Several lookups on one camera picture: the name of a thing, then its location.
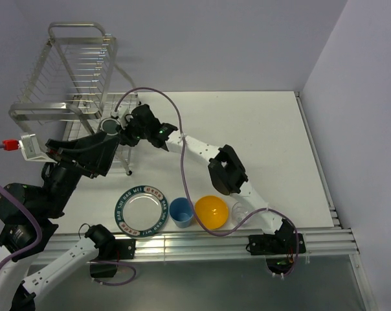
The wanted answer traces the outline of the dark grey mug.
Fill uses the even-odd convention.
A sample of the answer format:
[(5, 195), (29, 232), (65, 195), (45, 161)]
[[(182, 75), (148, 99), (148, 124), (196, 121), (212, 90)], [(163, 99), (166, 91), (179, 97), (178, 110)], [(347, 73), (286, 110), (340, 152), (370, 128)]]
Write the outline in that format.
[(99, 128), (102, 132), (110, 136), (118, 135), (118, 131), (122, 128), (119, 121), (113, 118), (105, 118), (100, 122)]

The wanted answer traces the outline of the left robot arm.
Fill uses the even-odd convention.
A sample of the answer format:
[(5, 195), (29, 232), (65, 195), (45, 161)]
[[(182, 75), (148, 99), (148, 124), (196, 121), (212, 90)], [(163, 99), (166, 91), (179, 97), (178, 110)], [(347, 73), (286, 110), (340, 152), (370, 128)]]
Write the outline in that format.
[(82, 264), (106, 259), (115, 250), (115, 237), (103, 225), (91, 226), (66, 253), (32, 276), (27, 271), (58, 228), (53, 219), (64, 208), (81, 177), (105, 176), (119, 140), (104, 132), (73, 141), (47, 141), (42, 150), (33, 133), (5, 140), (0, 148), (21, 150), (27, 161), (44, 162), (43, 186), (11, 183), (0, 186), (0, 310), (34, 310), (41, 295)]

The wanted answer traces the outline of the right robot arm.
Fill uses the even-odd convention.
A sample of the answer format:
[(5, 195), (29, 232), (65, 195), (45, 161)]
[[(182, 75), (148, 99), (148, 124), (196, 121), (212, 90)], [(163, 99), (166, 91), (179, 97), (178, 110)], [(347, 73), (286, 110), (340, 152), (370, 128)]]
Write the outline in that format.
[(254, 189), (246, 169), (236, 151), (230, 145), (222, 147), (204, 143), (184, 134), (183, 126), (161, 122), (147, 104), (129, 110), (115, 108), (103, 117), (98, 129), (119, 139), (121, 145), (134, 147), (146, 140), (156, 148), (195, 160), (208, 168), (212, 186), (222, 195), (234, 198), (247, 208), (244, 224), (253, 216), (259, 216), (263, 231), (258, 241), (250, 243), (253, 255), (299, 255), (305, 251), (302, 235), (293, 222), (281, 212), (274, 210)]

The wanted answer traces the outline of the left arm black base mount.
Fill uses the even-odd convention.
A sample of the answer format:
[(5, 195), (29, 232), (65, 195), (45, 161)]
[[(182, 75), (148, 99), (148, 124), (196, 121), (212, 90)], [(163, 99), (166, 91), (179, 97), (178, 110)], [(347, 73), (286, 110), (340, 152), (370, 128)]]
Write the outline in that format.
[[(124, 260), (133, 259), (135, 256), (135, 239), (116, 239), (111, 246), (105, 250), (100, 250), (97, 258), (93, 259), (89, 265), (91, 281), (100, 286), (123, 286), (133, 282), (137, 276), (137, 269)], [(125, 281), (109, 282), (105, 279), (112, 279), (119, 268), (127, 268), (131, 271), (131, 276)]]

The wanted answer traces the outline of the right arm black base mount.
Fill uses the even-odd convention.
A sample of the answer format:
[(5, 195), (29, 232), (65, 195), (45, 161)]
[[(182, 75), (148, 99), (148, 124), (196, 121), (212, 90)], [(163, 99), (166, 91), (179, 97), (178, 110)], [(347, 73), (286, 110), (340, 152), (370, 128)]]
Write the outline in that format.
[(246, 251), (252, 256), (265, 256), (266, 268), (273, 277), (285, 278), (291, 274), (299, 255), (305, 254), (306, 244), (302, 234), (287, 237), (277, 235), (249, 235)]

